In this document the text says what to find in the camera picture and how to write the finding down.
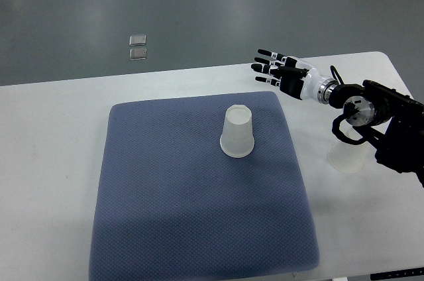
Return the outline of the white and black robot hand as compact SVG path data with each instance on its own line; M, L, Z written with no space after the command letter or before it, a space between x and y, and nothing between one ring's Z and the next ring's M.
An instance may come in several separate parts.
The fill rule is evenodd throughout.
M259 74L256 81L270 84L295 99L328 103L325 92L333 84L333 78L322 75L312 64L299 58L264 49L258 53L251 65Z

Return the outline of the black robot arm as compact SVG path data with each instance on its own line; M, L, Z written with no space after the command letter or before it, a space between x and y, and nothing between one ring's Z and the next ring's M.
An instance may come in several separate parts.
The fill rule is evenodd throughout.
M343 112L332 124L342 142L369 142L376 162L399 173L412 172L423 183L423 104L371 80L341 84L325 94Z

